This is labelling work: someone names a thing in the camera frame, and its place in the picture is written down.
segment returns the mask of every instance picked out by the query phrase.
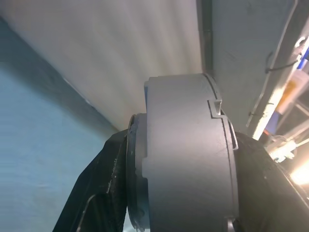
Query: blue wall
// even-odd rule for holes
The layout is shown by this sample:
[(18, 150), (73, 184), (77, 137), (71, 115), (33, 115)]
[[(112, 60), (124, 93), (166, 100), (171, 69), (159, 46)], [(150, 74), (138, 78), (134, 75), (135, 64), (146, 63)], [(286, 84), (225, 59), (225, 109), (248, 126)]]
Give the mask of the blue wall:
[(0, 20), (0, 231), (52, 231), (116, 130)]

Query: white ceiling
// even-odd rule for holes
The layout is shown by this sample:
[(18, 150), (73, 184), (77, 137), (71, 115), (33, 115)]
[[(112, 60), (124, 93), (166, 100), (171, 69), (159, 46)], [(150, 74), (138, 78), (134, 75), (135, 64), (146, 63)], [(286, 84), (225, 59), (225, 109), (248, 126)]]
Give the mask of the white ceiling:
[(196, 0), (2, 0), (9, 25), (118, 129), (150, 76), (200, 73)]

